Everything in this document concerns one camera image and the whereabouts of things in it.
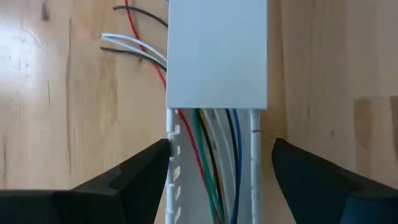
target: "red wire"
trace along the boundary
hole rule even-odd
[[[130,10],[127,8],[128,5],[129,5],[128,0],[124,0],[124,5],[126,6],[126,12],[127,12],[128,18],[129,18],[129,23],[130,23],[130,27],[131,27],[132,33],[134,34],[136,39],[139,39],[138,32],[137,32],[137,29],[136,29],[136,27],[134,25],[134,22],[132,20],[132,16],[131,16]],[[140,48],[141,48],[142,51],[145,51],[145,49],[144,49],[144,47],[142,45],[140,45]],[[160,71],[160,69],[159,69],[159,67],[157,65],[155,65],[154,63],[152,63],[152,64],[155,67],[155,69],[156,69],[156,71],[157,71],[157,73],[159,75],[159,78],[162,80],[163,87],[166,89],[166,81],[165,81],[165,78],[163,77],[162,72]],[[199,167],[200,177],[202,179],[203,184],[206,187],[205,173],[204,173],[203,167],[202,167],[202,165],[200,163],[198,148],[197,148],[197,146],[195,144],[195,140],[193,138],[193,134],[192,134],[191,128],[189,127],[188,121],[187,121],[186,117],[184,116],[184,113],[182,112],[182,110],[178,110],[178,115],[180,116],[180,118],[182,120],[182,123],[184,124],[185,129],[187,130],[188,137],[189,137],[189,140],[191,142],[191,147],[193,148],[193,152],[195,153],[195,160],[196,160],[197,165]],[[217,223],[220,224],[221,223],[220,216],[218,215],[218,211],[217,210],[216,210],[216,218],[217,218]]]

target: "black wire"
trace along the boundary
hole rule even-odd
[[[203,130],[203,134],[205,135],[205,140],[206,140],[207,148],[208,148],[209,154],[210,154],[211,165],[213,166],[214,179],[215,179],[215,182],[216,182],[218,198],[220,199],[220,206],[221,206],[221,211],[220,211],[220,212],[221,212],[222,214],[224,214],[224,217],[225,217],[224,207],[223,207],[223,205],[224,205],[224,203],[223,203],[223,197],[222,197],[222,194],[221,194],[220,178],[218,177],[218,171],[217,171],[217,166],[216,166],[216,160],[215,160],[215,158],[214,158],[214,153],[213,153],[213,146],[211,145],[211,141],[210,141],[210,138],[209,138],[209,134],[208,134],[208,132],[207,132],[205,123],[203,122],[203,119],[202,119],[202,117],[201,117],[199,111],[201,111],[201,110],[196,110],[196,112],[197,112],[197,117],[198,117],[199,124],[200,124],[200,126],[201,126],[201,128],[202,128],[202,130]]]
[[[231,113],[229,112],[229,109],[225,109],[225,113],[226,113],[226,117],[228,119],[229,130],[231,132],[232,146],[234,148],[235,186],[236,186],[235,188],[237,190],[238,189],[238,177],[239,177],[239,171],[238,171],[239,170],[239,167],[238,167],[238,147],[236,145],[235,130],[234,130],[234,125],[232,123]]]
[[[139,9],[137,7],[134,7],[134,6],[128,6],[127,8],[129,10],[140,12],[140,13],[146,15],[146,16],[149,16],[149,17],[153,18],[154,20],[156,20],[157,22],[161,23],[164,27],[169,28],[169,25],[165,21],[163,21],[161,18],[153,15],[150,12],[147,12],[145,10]],[[118,9],[126,9],[126,6],[114,6],[113,7],[113,10],[118,10]]]
[[[113,48],[109,48],[109,47],[100,47],[100,49],[104,50],[104,51],[108,51],[108,52],[113,52],[113,53],[129,54],[129,55],[133,55],[133,56],[136,56],[139,58],[146,59],[146,60],[156,64],[157,66],[159,66],[164,72],[167,72],[167,69],[164,65],[162,65],[161,63],[157,62],[156,60],[154,60],[146,55],[140,54],[138,52],[133,52],[131,50],[113,49]]]

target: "wooden table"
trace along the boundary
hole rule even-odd
[[[165,95],[151,65],[99,49],[102,32],[130,35],[125,12],[112,10],[122,3],[0,1],[2,188],[71,188],[165,137]],[[164,0],[135,5],[167,18]],[[269,0],[267,221],[293,223],[270,160],[276,137],[398,187],[397,8]],[[135,19],[141,37],[166,52],[164,27]],[[163,206],[158,216],[162,223]]]

